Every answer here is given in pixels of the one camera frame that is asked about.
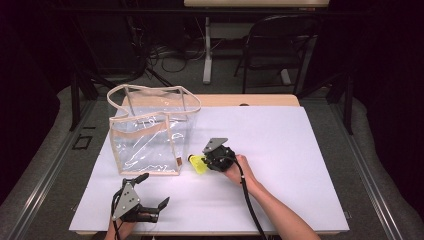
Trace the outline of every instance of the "white tabletop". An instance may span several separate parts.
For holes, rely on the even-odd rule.
[[[258,180],[317,232],[348,231],[320,149],[302,107],[203,107],[197,114],[187,154],[201,154],[212,137],[248,157]],[[103,145],[71,231],[106,231],[113,194],[121,187],[109,138]],[[139,223],[135,231],[152,235],[257,234],[243,191],[223,174],[198,175],[184,161],[179,176],[150,176],[135,186],[146,207],[166,197],[168,206],[156,224]],[[274,227],[252,198],[267,234]]]
[[[329,0],[184,0],[186,7],[327,7]]]

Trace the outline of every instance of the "black chair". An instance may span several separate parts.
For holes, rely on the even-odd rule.
[[[277,74],[283,69],[298,69],[294,84],[284,84],[283,81],[278,84],[294,86],[293,93],[296,93],[307,43],[318,33],[320,23],[319,18],[310,15],[269,16],[256,22],[246,37],[243,55],[234,73],[237,76],[244,62],[243,93],[247,88],[248,69],[276,69]]]

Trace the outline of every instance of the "forearm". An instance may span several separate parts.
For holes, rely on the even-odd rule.
[[[261,183],[250,182],[248,189],[249,193],[261,205],[283,240],[319,239],[318,235],[301,217],[275,198]]]

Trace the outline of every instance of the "transparent tote bag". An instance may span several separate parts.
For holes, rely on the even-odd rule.
[[[180,86],[127,84],[111,89],[107,100],[119,173],[178,175],[200,100]]]

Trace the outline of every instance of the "yellow object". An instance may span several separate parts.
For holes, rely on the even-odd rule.
[[[188,157],[188,161],[193,165],[194,170],[198,174],[203,174],[208,170],[208,166],[203,162],[202,158],[205,158],[205,156],[202,155],[190,155]]]

